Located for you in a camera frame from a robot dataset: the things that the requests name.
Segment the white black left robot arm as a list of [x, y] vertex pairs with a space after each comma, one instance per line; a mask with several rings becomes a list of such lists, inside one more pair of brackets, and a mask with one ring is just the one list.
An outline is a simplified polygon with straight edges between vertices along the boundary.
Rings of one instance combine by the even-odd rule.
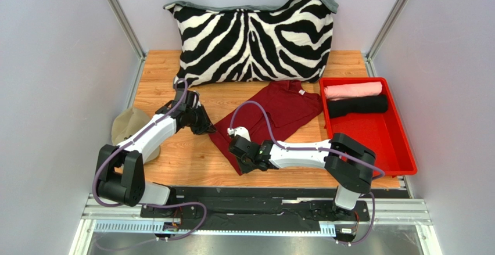
[[177, 89], [174, 100], [157, 110], [150, 122], [134, 135], [116, 146], [105, 145], [100, 149], [92, 185], [95, 200], [106, 207], [164, 206], [171, 188], [147, 182], [144, 165], [165, 140], [185, 127], [195, 135], [216, 131], [200, 103], [199, 93]]

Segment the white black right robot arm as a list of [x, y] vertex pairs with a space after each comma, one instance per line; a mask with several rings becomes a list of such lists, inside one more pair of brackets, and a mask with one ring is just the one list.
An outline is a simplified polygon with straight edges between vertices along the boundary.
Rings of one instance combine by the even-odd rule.
[[236, 135], [228, 151], [243, 174], [289, 167], [326, 170], [339, 184], [333, 201], [336, 210], [352, 211], [359, 197], [371, 190], [374, 173], [384, 175], [375, 165], [376, 154], [342, 133], [313, 143], [265, 140], [261, 144]]

